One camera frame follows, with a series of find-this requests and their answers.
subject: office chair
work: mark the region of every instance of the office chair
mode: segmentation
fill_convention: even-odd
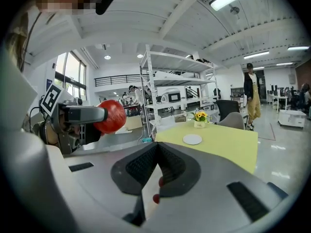
[[[244,120],[239,112],[231,112],[217,125],[244,130]]]
[[[217,100],[220,121],[224,120],[231,112],[240,112],[239,103],[231,100]]]

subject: white ceiling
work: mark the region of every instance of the white ceiling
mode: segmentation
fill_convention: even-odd
[[[218,66],[235,64],[273,67],[280,62],[304,61],[309,51],[287,51],[288,46],[309,45],[310,39],[286,0],[238,0],[237,15],[228,5],[219,11],[211,0],[115,0],[107,12],[80,15],[58,13],[48,25],[39,18],[28,52],[39,65],[65,51],[86,47],[99,68],[105,64],[139,62],[145,44],[153,51],[200,56]],[[107,50],[95,44],[107,44]],[[269,50],[270,54],[244,60],[243,56]]]

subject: floor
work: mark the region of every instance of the floor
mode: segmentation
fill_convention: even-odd
[[[263,104],[261,117],[254,121],[254,130],[259,134],[254,175],[292,194],[302,187],[310,171],[311,121],[306,120],[304,129],[300,129],[280,126],[277,118],[276,110],[273,110],[271,105]],[[84,149],[90,153],[120,150],[141,144],[141,141],[138,141],[141,135],[147,137],[146,127],[122,135],[105,135],[99,142],[86,145]],[[77,150],[75,153],[85,154],[85,151]],[[159,191],[158,179],[161,175],[161,170],[157,166],[142,191],[147,218],[157,206],[152,197]]]

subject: metal shelf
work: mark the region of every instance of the metal shelf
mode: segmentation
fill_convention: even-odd
[[[174,103],[156,103],[156,106],[153,104],[147,104],[146,107],[150,109],[164,109],[168,107],[173,107],[173,106],[179,106],[182,104],[188,104],[188,103],[194,103],[194,102],[200,102],[204,100],[210,100],[212,98],[215,98],[216,96],[211,96],[211,97],[202,97],[202,98],[195,98],[195,99],[181,99],[179,102],[174,102]]]
[[[211,64],[198,62],[190,58],[162,52],[150,51],[149,53],[153,66],[152,68],[156,70],[170,70],[195,73],[213,69],[213,66]],[[143,58],[140,64],[143,69],[148,69],[148,63],[146,60],[147,58]]]
[[[194,79],[194,78],[154,78],[155,87],[163,87],[163,86],[188,86],[188,85],[202,85],[207,83],[215,83],[213,80],[202,80],[202,79]]]

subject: black pad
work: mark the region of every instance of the black pad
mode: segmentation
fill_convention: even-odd
[[[199,180],[201,168],[197,161],[165,143],[152,143],[117,161],[111,178],[120,191],[139,196],[156,165],[163,173],[160,197],[187,193]]]

